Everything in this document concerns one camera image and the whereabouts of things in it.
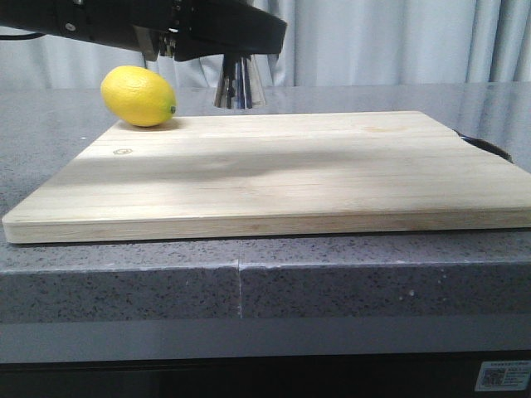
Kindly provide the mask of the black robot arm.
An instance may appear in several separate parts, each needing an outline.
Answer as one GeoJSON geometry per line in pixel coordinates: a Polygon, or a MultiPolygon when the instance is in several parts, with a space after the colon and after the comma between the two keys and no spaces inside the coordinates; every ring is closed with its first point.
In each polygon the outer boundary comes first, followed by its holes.
{"type": "Polygon", "coordinates": [[[286,22],[242,1],[4,0],[1,24],[190,61],[280,53],[286,22]]]}

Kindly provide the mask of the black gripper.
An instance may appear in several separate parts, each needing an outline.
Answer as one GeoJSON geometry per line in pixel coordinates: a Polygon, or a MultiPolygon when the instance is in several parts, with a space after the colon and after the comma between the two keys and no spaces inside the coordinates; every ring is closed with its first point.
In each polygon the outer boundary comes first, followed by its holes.
{"type": "Polygon", "coordinates": [[[242,1],[86,1],[91,41],[137,51],[156,61],[169,33],[173,59],[279,54],[287,30],[282,19],[242,1]]]}

